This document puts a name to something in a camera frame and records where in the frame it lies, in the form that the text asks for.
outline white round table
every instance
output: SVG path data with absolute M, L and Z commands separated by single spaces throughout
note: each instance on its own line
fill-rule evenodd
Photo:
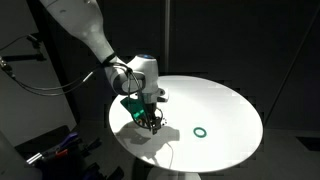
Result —
M 156 135 L 133 122 L 120 103 L 126 96 L 119 95 L 112 103 L 109 122 L 117 140 L 130 153 L 170 170 L 163 171 L 161 177 L 170 172 L 180 172 L 181 176 L 183 172 L 189 173 L 189 179 L 200 179 L 191 173 L 230 168 L 258 148 L 263 135 L 261 119 L 237 92 L 189 76 L 162 76 L 158 85 L 169 92 L 169 100 L 157 103 L 167 124 Z M 154 174 L 160 177 L 159 170 L 150 172 L 149 177 Z

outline floor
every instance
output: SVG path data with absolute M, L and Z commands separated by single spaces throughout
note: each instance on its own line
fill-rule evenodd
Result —
M 123 180 L 143 180 L 151 166 L 124 149 L 103 122 L 81 121 L 74 129 L 84 142 L 100 137 L 102 146 L 86 158 L 97 162 L 100 172 L 110 175 L 118 166 Z M 202 180 L 319 180 L 320 151 L 309 151 L 299 137 L 320 137 L 320 132 L 265 129 L 258 150 L 240 165 L 214 173 L 201 173 Z

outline black cable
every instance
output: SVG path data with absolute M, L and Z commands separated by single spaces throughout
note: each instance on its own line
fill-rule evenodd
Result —
M 17 42 L 18 40 L 22 39 L 22 38 L 26 38 L 28 37 L 27 35 L 18 37 L 17 39 L 13 40 L 11 43 L 5 45 L 4 47 L 0 48 L 0 51 L 3 51 L 4 49 L 8 48 L 9 46 L 11 46 L 13 43 Z
M 70 93 L 71 91 L 79 88 L 83 83 L 84 81 L 82 81 L 81 83 L 79 83 L 78 85 L 76 85 L 75 87 L 63 92 L 63 93 L 55 93 L 55 94 L 42 94 L 42 93 L 38 93 L 38 92 L 35 92 L 35 91 L 32 91 L 30 89 L 28 89 L 28 87 L 25 87 L 24 84 L 21 84 L 19 81 L 13 79 L 15 82 L 17 82 L 23 89 L 25 89 L 26 91 L 30 92 L 30 93 L 33 93 L 33 94 L 36 94 L 36 95 L 39 95 L 39 96 L 61 96 L 61 95 L 64 95 L 64 94 L 67 94 L 67 93 Z
M 69 86 L 74 85 L 76 82 L 78 82 L 79 80 L 83 80 L 84 77 L 87 77 L 90 73 L 92 73 L 93 71 L 97 70 L 98 68 L 100 68 L 100 66 L 96 66 L 94 68 L 92 68 L 92 70 L 88 71 L 86 74 L 80 76 L 79 78 L 75 79 L 74 81 L 72 81 L 71 83 L 68 83 L 66 85 L 60 86 L 60 87 L 52 87 L 52 88 L 39 88 L 39 87 L 32 87 L 30 85 L 27 85 L 25 83 L 22 83 L 21 81 L 16 80 L 17 82 L 19 82 L 21 85 L 29 88 L 29 89 L 33 89 L 33 90 L 41 90 L 41 91 L 52 91 L 52 90 L 59 90 L 59 89 L 63 89 Z
M 301 51 L 301 49 L 302 49 L 302 47 L 303 47 L 303 45 L 304 45 L 304 42 L 305 42 L 305 40 L 307 39 L 307 37 L 308 37 L 308 35 L 309 35 L 309 33 L 310 33 L 311 29 L 312 29 L 312 26 L 313 26 L 313 24 L 314 24 L 314 22 L 315 22 L 315 19 L 316 19 L 318 13 L 319 13 L 319 10 L 320 10 L 320 4 L 318 4 L 318 7 L 317 7 L 317 9 L 316 9 L 316 12 L 315 12 L 314 16 L 312 17 L 311 23 L 310 23 L 310 25 L 309 25 L 306 33 L 305 33 L 304 36 L 303 36 L 303 39 L 302 39 L 302 41 L 301 41 L 301 43 L 300 43 L 300 45 L 299 45 L 299 47 L 298 47 L 298 50 L 297 50 L 297 52 L 296 52 L 296 54 L 295 54 L 295 56 L 294 56 L 294 58 L 293 58 L 293 61 L 292 61 L 291 65 L 290 65 L 290 67 L 289 67 L 289 69 L 288 69 L 288 72 L 287 72 L 287 74 L 285 75 L 285 77 L 284 77 L 284 79 L 283 79 L 283 81 L 282 81 L 282 84 L 281 84 L 281 86 L 280 86 L 280 88 L 279 88 L 279 90 L 278 90 L 278 93 L 277 93 L 277 95 L 276 95 L 276 97 L 275 97 L 275 99 L 274 99 L 274 101 L 273 101 L 273 103 L 272 103 L 272 106 L 271 106 L 271 108 L 270 108 L 270 111 L 269 111 L 269 113 L 268 113 L 265 121 L 263 122 L 263 127 L 266 127 L 266 125 L 267 125 L 267 123 L 268 123 L 268 121 L 269 121 L 269 118 L 270 118 L 270 116 L 271 116 L 271 114 L 272 114 L 272 111 L 273 111 L 273 109 L 274 109 L 274 107 L 275 107 L 275 105 L 276 105 L 276 103 L 277 103 L 277 101 L 278 101 L 278 99 L 279 99 L 279 96 L 280 96 L 280 94 L 281 94 L 281 92 L 282 92 L 282 90 L 283 90 L 283 88 L 284 88 L 284 85 L 286 84 L 286 82 L 287 82 L 287 80 L 288 80 L 288 77 L 289 77 L 289 75 L 291 74 L 292 69 L 293 69 L 293 67 L 294 67 L 294 65 L 295 65 L 295 63 L 296 63 L 296 61 L 297 61 L 297 59 L 298 59 L 298 55 L 300 54 L 300 51 Z

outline dark background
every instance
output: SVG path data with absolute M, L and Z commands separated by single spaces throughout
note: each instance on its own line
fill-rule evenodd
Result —
M 98 3 L 104 16 L 105 34 L 120 58 L 129 62 L 136 54 L 150 54 L 157 58 L 160 73 L 164 72 L 164 0 Z M 217 81 L 238 91 L 264 120 L 296 59 L 266 127 L 319 131 L 319 14 L 304 39 L 319 3 L 319 0 L 172 1 L 169 72 Z M 40 25 L 35 17 L 38 29 L 48 33 L 39 27 L 48 25 L 47 35 L 53 38 L 58 54 L 51 60 L 60 58 L 68 81 L 97 64 L 86 45 L 43 13 L 47 23 Z M 104 72 L 99 71 L 72 93 L 72 106 L 76 107 L 80 120 L 106 120 L 115 95 Z

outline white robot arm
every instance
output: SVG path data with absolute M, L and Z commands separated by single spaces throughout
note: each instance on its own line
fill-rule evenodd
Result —
M 114 51 L 108 43 L 103 31 L 103 17 L 96 0 L 40 0 L 54 19 L 72 36 L 83 41 L 103 63 Z M 118 57 L 114 57 L 110 63 L 122 63 Z M 147 106 L 147 112 L 155 117 L 156 103 L 165 102 L 161 98 L 165 94 L 158 87 L 158 65 L 156 59 L 148 55 L 138 55 L 126 66 L 133 70 L 139 84 L 142 85 L 143 101 Z M 114 91 L 120 95 L 138 91 L 138 85 L 134 79 L 128 80 L 123 69 L 117 66 L 105 68 L 107 79 Z

